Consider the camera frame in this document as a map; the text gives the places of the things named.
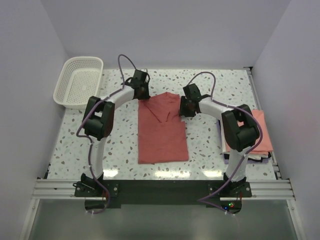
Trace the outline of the red t shirt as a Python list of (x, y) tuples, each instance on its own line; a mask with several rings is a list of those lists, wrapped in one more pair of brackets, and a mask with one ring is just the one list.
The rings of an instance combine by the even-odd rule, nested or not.
[(180, 96), (165, 92), (138, 101), (138, 163), (189, 159), (186, 123), (179, 116)]

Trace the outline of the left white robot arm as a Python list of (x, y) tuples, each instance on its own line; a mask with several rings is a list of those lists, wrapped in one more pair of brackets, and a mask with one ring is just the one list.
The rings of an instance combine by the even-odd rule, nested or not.
[(150, 76), (146, 71), (135, 70), (120, 89), (106, 96), (89, 98), (82, 123), (76, 132), (77, 137), (90, 141), (88, 170), (73, 185), (76, 197), (110, 198), (107, 184), (104, 183), (103, 156), (107, 137), (114, 126), (115, 111), (129, 101), (149, 99), (149, 81)]

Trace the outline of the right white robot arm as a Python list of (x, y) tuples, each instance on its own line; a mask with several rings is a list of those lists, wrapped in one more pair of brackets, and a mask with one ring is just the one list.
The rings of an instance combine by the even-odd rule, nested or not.
[(194, 83), (184, 86), (183, 92), (179, 115), (194, 117), (196, 114), (206, 114), (216, 118), (223, 127), (224, 140), (230, 147), (228, 166), (223, 174), (224, 184), (200, 201), (203, 202), (221, 191), (232, 191), (246, 185), (249, 153), (263, 139), (262, 127), (253, 117), (250, 107), (246, 104), (228, 105), (214, 100), (208, 94), (202, 95)]

